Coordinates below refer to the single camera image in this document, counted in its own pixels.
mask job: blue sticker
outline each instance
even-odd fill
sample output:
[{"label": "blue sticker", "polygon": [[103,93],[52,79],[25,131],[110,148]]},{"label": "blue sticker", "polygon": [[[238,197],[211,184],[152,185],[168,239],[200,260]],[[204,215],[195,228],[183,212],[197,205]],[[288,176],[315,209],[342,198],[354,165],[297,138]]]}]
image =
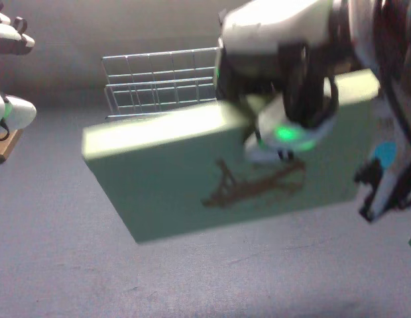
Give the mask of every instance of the blue sticker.
[{"label": "blue sticker", "polygon": [[377,146],[373,154],[378,158],[383,169],[388,169],[396,160],[397,145],[395,142],[383,142]]}]

